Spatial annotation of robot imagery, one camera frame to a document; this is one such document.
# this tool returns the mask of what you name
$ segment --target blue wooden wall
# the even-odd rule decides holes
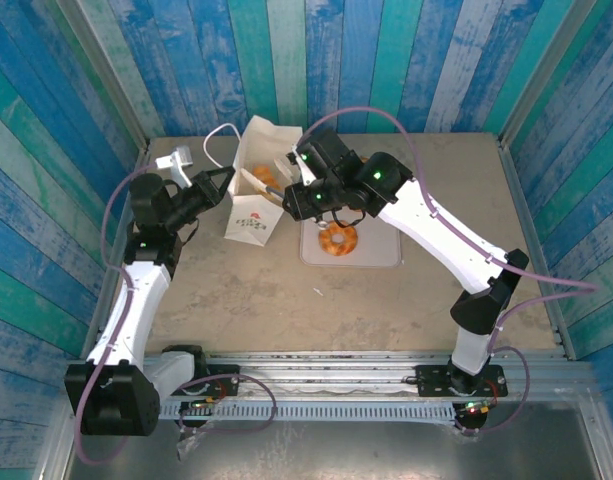
[[[137,154],[55,0],[0,0],[0,479],[31,478]]]
[[[602,287],[561,308],[613,414],[613,0],[596,2],[511,152],[551,273]]]
[[[371,105],[499,132],[573,0],[79,0],[150,138]],[[330,121],[392,132],[381,117]]]

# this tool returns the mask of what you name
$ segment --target white paper bag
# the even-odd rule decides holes
[[[275,166],[276,158],[283,159],[302,136],[301,127],[279,127],[254,116],[244,130],[235,155],[235,176],[228,186],[233,199],[224,238],[264,246],[284,213],[277,203],[259,194],[242,176],[241,168],[252,173],[259,165],[270,168],[279,185],[285,188],[288,179]]]

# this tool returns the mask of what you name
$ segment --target printed logo on bag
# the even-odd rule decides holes
[[[264,225],[262,222],[254,218],[240,218],[235,223],[239,225],[240,227],[251,227],[251,228],[254,228],[255,230],[266,230],[266,225]]]

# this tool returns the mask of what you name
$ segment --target glazed donut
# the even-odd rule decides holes
[[[338,243],[333,240],[333,235],[337,234],[344,236],[343,242]],[[357,246],[357,230],[355,230],[355,227],[342,228],[335,222],[331,222],[326,230],[319,232],[319,246],[326,253],[336,257],[348,255]]]
[[[275,180],[275,177],[271,173],[270,168],[267,167],[266,165],[258,165],[255,168],[253,168],[253,175],[257,177],[258,180],[261,180],[269,187],[274,188],[275,190],[279,190],[280,192],[282,191],[282,187],[279,186],[279,183],[277,183],[277,180]],[[260,191],[259,193],[261,193],[264,197],[266,197],[271,202],[277,202],[275,197],[273,197],[270,193],[262,192],[262,191]]]

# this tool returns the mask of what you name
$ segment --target beige table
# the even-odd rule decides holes
[[[360,155],[386,151],[412,167],[399,135],[345,135]],[[414,135],[431,193],[490,242],[526,251],[494,139],[488,134]],[[195,165],[211,168],[202,138],[161,138],[152,158],[189,145]],[[232,137],[215,137],[213,156],[230,164]],[[284,215],[265,247],[225,240],[230,201],[203,214],[157,313],[149,351],[176,343],[207,351],[451,350],[449,309],[461,287],[443,265],[402,234],[403,264],[390,269],[310,267],[299,258],[300,226]],[[185,235],[190,229],[182,232]],[[514,301],[537,296],[522,280]],[[509,321],[499,344],[555,347],[540,305]]]

